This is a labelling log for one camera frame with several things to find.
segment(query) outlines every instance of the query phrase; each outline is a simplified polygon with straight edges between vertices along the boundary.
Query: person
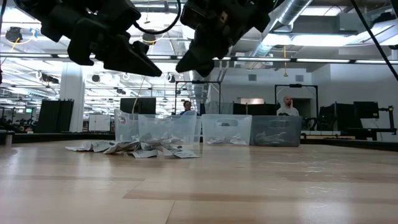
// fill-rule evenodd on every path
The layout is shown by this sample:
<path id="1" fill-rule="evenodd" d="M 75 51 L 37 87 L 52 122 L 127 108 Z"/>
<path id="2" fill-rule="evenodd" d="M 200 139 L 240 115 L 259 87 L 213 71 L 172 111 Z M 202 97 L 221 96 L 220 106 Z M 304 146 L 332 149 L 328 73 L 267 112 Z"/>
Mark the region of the person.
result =
<path id="1" fill-rule="evenodd" d="M 284 103 L 276 112 L 278 116 L 300 116 L 299 111 L 293 107 L 293 99 L 291 96 L 284 97 Z"/>
<path id="2" fill-rule="evenodd" d="M 183 114 L 185 114 L 185 112 L 190 111 L 191 107 L 192 107 L 192 104 L 190 101 L 187 101 L 187 100 L 184 101 L 184 109 L 185 110 L 183 112 L 181 112 L 180 115 L 183 115 Z"/>

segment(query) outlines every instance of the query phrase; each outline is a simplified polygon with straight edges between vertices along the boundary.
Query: ceiling pipe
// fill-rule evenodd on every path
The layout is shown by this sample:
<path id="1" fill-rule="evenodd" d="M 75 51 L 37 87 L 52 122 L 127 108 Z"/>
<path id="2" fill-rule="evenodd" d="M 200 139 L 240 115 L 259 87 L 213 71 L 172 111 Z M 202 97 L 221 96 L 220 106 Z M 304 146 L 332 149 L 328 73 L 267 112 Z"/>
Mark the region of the ceiling pipe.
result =
<path id="1" fill-rule="evenodd" d="M 278 29 L 287 26 L 290 31 L 293 29 L 293 23 L 303 13 L 304 9 L 310 5 L 312 0 L 286 0 L 280 9 L 279 16 L 276 17 L 277 22 L 270 22 L 272 27 L 269 30 Z M 265 57 L 273 48 L 273 45 L 266 45 L 262 42 L 252 51 L 250 57 Z M 254 68 L 264 68 L 261 62 L 246 62 L 244 68 L 252 70 Z"/>

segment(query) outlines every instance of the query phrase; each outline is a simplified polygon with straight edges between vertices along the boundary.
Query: wooden floor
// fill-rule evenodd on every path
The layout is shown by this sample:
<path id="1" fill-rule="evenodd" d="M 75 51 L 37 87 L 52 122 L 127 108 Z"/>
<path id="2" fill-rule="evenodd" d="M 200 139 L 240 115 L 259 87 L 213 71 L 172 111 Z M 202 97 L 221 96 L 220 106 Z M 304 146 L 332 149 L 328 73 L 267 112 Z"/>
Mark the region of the wooden floor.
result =
<path id="1" fill-rule="evenodd" d="M 398 153 L 204 147 L 199 159 L 0 148 L 0 223 L 398 223 Z"/>

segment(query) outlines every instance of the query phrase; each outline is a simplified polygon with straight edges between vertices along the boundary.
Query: ceiling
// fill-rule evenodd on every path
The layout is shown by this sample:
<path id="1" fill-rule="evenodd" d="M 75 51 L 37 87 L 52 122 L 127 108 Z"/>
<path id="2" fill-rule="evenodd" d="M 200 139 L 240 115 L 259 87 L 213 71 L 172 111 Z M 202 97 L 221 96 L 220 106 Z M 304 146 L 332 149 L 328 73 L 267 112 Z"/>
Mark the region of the ceiling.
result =
<path id="1" fill-rule="evenodd" d="M 148 5 L 153 6 L 159 1 L 134 1 L 136 6 L 142 11 L 142 17 L 138 23 L 146 29 L 162 29 L 167 27 L 175 18 L 173 13 L 159 13 L 148 11 Z M 368 0 L 358 1 L 361 9 L 366 11 L 369 17 L 380 15 L 380 13 L 388 11 L 389 3 L 385 0 Z M 368 34 L 364 32 L 364 27 L 358 24 L 355 20 L 354 11 L 350 7 L 349 1 L 334 1 L 334 0 L 314 0 L 301 16 L 295 21 L 294 33 L 281 34 L 273 33 L 278 40 L 283 35 L 288 35 L 289 39 L 294 40 L 298 35 L 302 35 L 303 30 L 308 35 L 339 35 L 338 31 L 342 29 L 352 29 L 355 33 L 350 34 L 352 43 L 351 46 L 314 46 L 312 43 L 299 45 L 294 42 L 286 43 L 285 46 L 275 44 L 272 46 L 267 57 L 296 57 L 296 58 L 349 58 L 349 59 L 380 59 L 375 45 Z M 23 40 L 21 44 L 14 45 L 4 38 L 6 32 L 10 27 L 21 27 L 21 34 Z M 55 43 L 46 38 L 40 33 L 41 24 L 39 21 L 31 18 L 24 12 L 10 5 L 4 16 L 4 24 L 1 30 L 1 53 L 15 52 L 15 53 L 45 53 L 45 54 L 66 54 L 69 40 L 65 37 L 60 42 Z M 130 28 L 128 32 L 131 34 L 130 42 L 142 40 L 142 33 L 135 28 Z M 389 25 L 388 30 L 380 31 L 377 35 L 378 39 L 382 41 L 394 40 L 398 37 L 398 26 L 396 23 Z M 172 30 L 164 35 L 157 36 L 157 42 L 150 47 L 149 55 L 183 55 L 187 51 L 190 39 L 193 37 L 194 31 L 181 25 L 180 22 L 173 27 Z M 252 29 L 231 49 L 230 55 L 250 55 L 260 44 L 264 44 L 263 37 L 270 35 L 262 34 L 259 31 Z M 388 46 L 383 46 L 386 54 L 391 51 Z M 59 59 L 26 59 L 26 58 L 2 58 L 3 70 L 3 86 L 15 85 L 21 88 L 3 87 L 0 89 L 1 99 L 0 106 L 11 109 L 14 106 L 35 106 L 40 108 L 40 101 L 44 98 L 57 99 L 59 97 L 59 84 L 46 83 L 40 79 L 42 74 L 56 78 L 59 82 L 62 81 L 62 67 L 68 60 Z M 196 80 L 198 75 L 195 72 L 187 72 L 178 74 L 175 71 L 176 63 L 157 62 L 156 65 L 162 70 L 163 75 L 160 78 L 142 77 L 135 74 L 125 74 L 105 70 L 101 62 L 95 62 L 92 67 L 85 67 L 84 71 L 86 78 L 86 93 L 85 93 L 85 108 L 86 113 L 111 113 L 113 109 L 119 108 L 119 99 L 122 97 L 157 97 L 158 105 L 157 112 L 163 114 L 170 114 L 174 110 L 175 100 L 175 84 L 170 83 L 168 78 L 170 75 L 174 76 L 176 81 L 191 81 Z M 250 73 L 250 71 L 242 70 L 243 65 L 229 63 L 228 73 L 234 74 L 231 77 L 240 73 Z M 310 73 L 318 68 L 320 64 L 314 63 L 268 63 L 262 69 L 265 70 L 283 70 L 287 68 L 302 69 L 303 73 Z M 93 81 L 93 75 L 99 75 L 101 80 L 99 82 Z M 215 69 L 208 80 L 220 80 L 221 70 Z M 261 82 L 266 82 L 265 78 L 259 79 Z M 230 78 L 226 79 L 231 85 L 240 85 L 246 82 L 246 78 Z M 123 90 L 125 94 L 117 92 L 115 87 Z M 206 85 L 192 85 L 187 84 L 181 88 L 181 94 L 177 98 L 177 111 L 183 110 L 182 100 L 191 100 L 194 102 L 194 107 L 197 107 L 201 101 L 206 100 Z"/>

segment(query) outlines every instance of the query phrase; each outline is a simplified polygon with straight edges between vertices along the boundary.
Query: white shirt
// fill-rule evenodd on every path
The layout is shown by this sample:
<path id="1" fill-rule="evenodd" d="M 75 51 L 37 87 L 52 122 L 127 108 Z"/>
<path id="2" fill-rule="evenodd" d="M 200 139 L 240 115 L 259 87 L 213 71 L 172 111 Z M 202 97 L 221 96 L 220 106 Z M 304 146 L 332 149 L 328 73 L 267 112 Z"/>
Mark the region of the white shirt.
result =
<path id="1" fill-rule="evenodd" d="M 299 111 L 291 106 L 290 108 L 286 107 L 285 105 L 282 105 L 279 110 L 276 112 L 276 115 L 278 116 L 281 113 L 287 113 L 289 116 L 300 116 Z"/>

